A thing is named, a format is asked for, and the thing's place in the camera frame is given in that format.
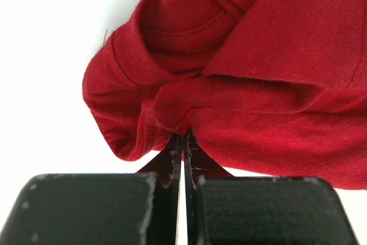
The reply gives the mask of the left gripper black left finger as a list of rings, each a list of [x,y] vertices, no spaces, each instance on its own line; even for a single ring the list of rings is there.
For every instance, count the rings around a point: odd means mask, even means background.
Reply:
[[[21,189],[2,244],[175,244],[182,138],[136,173],[39,174]]]

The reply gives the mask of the red t shirt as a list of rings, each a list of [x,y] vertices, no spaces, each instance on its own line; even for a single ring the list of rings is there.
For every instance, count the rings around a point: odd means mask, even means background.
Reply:
[[[366,188],[366,0],[141,0],[82,92],[122,160],[191,130],[222,166]]]

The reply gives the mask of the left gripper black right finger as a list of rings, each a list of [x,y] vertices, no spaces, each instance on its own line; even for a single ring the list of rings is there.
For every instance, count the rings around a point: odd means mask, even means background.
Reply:
[[[189,244],[357,244],[342,203],[317,177],[236,177],[189,131],[183,140]]]

